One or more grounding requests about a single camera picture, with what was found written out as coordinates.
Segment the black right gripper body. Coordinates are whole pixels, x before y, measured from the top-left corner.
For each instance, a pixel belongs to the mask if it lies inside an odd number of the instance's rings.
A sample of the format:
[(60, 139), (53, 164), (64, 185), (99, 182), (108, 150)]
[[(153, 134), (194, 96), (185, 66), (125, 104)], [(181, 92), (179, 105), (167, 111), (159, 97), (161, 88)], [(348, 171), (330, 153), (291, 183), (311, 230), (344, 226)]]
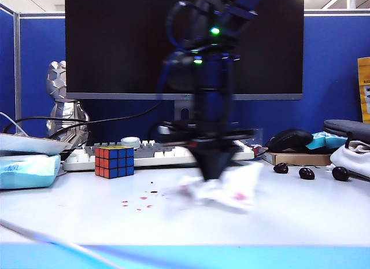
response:
[(233, 93), (229, 91), (196, 91), (193, 95), (193, 116), (172, 122), (163, 121), (157, 127), (156, 139), (171, 145), (213, 142), (219, 148), (229, 141), (254, 137), (256, 130), (240, 129), (231, 123), (232, 105)]

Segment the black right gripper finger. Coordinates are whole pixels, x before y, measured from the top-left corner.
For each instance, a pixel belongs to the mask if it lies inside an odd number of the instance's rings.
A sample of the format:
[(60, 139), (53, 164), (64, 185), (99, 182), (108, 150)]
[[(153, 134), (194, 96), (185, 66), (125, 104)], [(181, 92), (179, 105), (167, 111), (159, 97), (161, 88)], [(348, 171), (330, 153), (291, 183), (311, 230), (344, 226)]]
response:
[(214, 169), (213, 169), (213, 149), (202, 149), (195, 147), (188, 147), (188, 150), (194, 156), (199, 169), (202, 172), (204, 181), (214, 179)]
[(238, 151), (237, 146), (227, 147), (216, 154), (216, 164), (214, 165), (214, 179), (219, 179), (222, 172), (228, 167), (235, 153)]

